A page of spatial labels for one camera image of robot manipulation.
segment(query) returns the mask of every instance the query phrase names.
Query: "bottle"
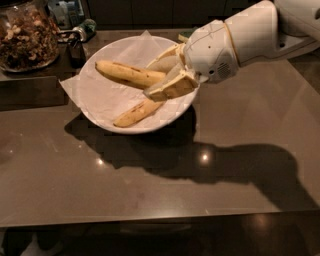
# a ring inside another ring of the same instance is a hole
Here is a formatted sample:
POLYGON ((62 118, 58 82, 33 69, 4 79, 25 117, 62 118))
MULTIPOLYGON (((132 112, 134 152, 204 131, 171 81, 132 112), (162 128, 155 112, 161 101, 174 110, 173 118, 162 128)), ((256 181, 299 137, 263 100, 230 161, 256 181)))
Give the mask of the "bottle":
POLYGON ((80 34, 80 41, 86 42, 96 33, 97 23, 92 19, 86 19, 79 26, 74 27, 73 31, 80 34))
POLYGON ((56 16, 60 29, 66 30, 71 28, 68 10, 66 5, 63 5, 63 2, 56 3, 56 6, 53 8, 53 13, 56 16))

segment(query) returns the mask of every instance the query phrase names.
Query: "nuts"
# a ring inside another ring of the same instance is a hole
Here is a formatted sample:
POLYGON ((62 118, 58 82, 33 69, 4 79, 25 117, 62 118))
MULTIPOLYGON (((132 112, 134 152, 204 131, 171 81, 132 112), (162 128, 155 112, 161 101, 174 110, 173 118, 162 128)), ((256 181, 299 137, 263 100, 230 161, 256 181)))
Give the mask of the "nuts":
POLYGON ((8 12, 11 27, 0 28, 0 67, 25 71, 48 65, 59 55, 54 29, 34 6, 8 12))

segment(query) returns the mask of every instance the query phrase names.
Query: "table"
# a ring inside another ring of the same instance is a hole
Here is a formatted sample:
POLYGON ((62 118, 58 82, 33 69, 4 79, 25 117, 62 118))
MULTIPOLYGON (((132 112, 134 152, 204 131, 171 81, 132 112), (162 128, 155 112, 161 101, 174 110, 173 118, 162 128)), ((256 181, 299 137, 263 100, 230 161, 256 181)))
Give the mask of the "table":
MULTIPOLYGON (((141 32, 99 31, 86 54, 141 32)), ((0 127, 0 227, 319 208, 320 95, 287 60, 201 86, 155 133, 112 134, 71 101, 2 111, 0 127)))

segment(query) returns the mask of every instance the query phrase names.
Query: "countertop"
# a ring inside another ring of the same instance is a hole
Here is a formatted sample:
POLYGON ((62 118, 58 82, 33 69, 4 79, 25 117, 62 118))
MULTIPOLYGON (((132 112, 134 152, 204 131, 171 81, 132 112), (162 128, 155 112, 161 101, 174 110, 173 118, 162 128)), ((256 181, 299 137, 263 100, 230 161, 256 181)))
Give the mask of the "countertop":
MULTIPOLYGON (((177 39, 179 31, 152 35, 177 39)), ((142 31, 99 31, 88 58, 142 31)), ((0 112, 0 227, 308 211, 320 95, 287 61, 201 86, 171 125, 120 135, 71 102, 0 112)))

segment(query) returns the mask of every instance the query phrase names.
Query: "jar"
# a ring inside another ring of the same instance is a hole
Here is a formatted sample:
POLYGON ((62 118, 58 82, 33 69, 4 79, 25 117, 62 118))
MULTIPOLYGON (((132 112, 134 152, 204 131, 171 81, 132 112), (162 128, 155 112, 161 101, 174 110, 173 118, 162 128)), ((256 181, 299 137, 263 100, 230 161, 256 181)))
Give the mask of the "jar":
POLYGON ((59 56, 56 33, 43 0, 1 0, 0 68, 23 72, 48 66, 59 56))

